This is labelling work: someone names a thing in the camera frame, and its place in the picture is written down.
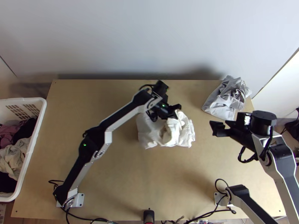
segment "clothes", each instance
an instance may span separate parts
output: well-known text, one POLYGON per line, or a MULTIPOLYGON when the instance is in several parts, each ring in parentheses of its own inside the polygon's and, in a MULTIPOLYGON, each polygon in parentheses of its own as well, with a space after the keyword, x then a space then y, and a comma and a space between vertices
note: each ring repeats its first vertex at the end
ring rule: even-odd
POLYGON ((202 106, 202 110, 223 120, 234 120, 236 110, 244 108, 245 99, 252 91, 241 78, 228 75, 202 106))
POLYGON ((24 121, 21 121, 18 125, 0 126, 0 148, 3 149, 6 146, 12 144, 13 135, 20 129, 20 127, 24 124, 24 121))
POLYGON ((195 141, 193 123, 182 111, 176 110, 176 114, 178 119, 158 119, 156 122, 152 122, 146 113, 139 114, 136 123, 140 144, 145 149, 157 145, 190 148, 191 142, 195 141))
POLYGON ((9 177, 18 180, 29 142, 30 138, 20 139, 14 146, 0 149, 0 172, 8 173, 9 177))
POLYGON ((24 125, 22 125, 20 129, 14 134, 12 143, 16 144, 19 139, 31 137, 36 125, 36 120, 37 119, 35 118, 30 118, 24 125))
POLYGON ((7 173, 0 172, 0 192, 12 193, 16 189, 17 181, 10 178, 7 173))

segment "robotic arm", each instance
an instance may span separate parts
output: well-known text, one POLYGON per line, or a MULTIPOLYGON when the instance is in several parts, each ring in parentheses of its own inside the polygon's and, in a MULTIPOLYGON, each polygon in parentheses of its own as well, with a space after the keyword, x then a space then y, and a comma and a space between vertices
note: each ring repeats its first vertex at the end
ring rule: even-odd
MULTIPOLYGON (((299 224, 296 162, 292 150, 286 145, 283 137, 273 131, 276 120, 275 114, 265 111, 239 112, 236 121, 225 121, 230 129, 225 129, 222 122, 216 121, 210 121, 210 126, 214 136, 231 137, 243 145, 238 157, 240 162, 260 161, 264 171, 274 179, 290 223, 299 224), (241 159, 245 148, 254 153, 248 160, 241 159)), ((227 197, 219 205, 227 206, 231 203, 240 207, 255 224, 277 223, 250 197, 249 190, 245 186, 229 186, 224 194, 227 197)))
POLYGON ((84 194, 78 192, 78 186, 94 161, 101 158, 112 143, 112 132, 138 113, 146 112, 155 122, 161 119, 176 118, 175 110, 181 109, 180 104, 170 106, 166 94, 168 86, 158 81, 155 85, 144 85, 133 96, 130 103, 101 121, 83 134, 84 139, 79 146, 79 156, 69 175, 62 185, 57 186, 53 195, 57 206, 67 210, 70 207, 81 207, 84 194))

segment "white wall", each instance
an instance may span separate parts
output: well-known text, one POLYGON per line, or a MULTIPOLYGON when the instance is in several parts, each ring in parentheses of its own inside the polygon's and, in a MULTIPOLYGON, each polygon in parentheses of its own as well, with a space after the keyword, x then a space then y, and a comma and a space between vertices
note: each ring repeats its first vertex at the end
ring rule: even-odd
POLYGON ((20 97, 20 95, 13 90, 14 85, 18 83, 18 78, 0 58, 0 99, 20 97))
POLYGON ((297 118, 299 107, 299 52, 253 98, 257 110, 269 111, 278 118, 297 118))
POLYGON ((47 97, 49 85, 22 82, 0 58, 0 99, 15 97, 47 97))
POLYGON ((1 0, 0 54, 20 77, 209 66, 220 74, 208 78, 241 76, 256 94, 299 46, 298 8, 298 0, 1 0))

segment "crumpled gray t-shirt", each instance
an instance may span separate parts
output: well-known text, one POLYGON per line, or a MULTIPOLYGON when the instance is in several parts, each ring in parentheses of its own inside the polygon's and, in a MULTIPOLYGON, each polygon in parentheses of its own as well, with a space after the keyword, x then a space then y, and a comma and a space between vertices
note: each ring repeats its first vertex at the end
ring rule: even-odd
POLYGON ((252 91, 241 78, 228 75, 202 106, 202 110, 223 120, 234 120, 236 110, 244 108, 245 99, 252 91))

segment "pink clothing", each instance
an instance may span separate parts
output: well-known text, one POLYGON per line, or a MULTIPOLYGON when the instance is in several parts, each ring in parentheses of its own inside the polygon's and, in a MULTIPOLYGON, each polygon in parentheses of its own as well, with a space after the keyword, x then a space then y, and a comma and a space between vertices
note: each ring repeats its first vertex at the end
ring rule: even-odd
POLYGON ((0 149, 3 149, 6 146, 12 144, 13 135, 20 129, 23 124, 24 122, 21 121, 18 125, 14 126, 0 125, 0 149))

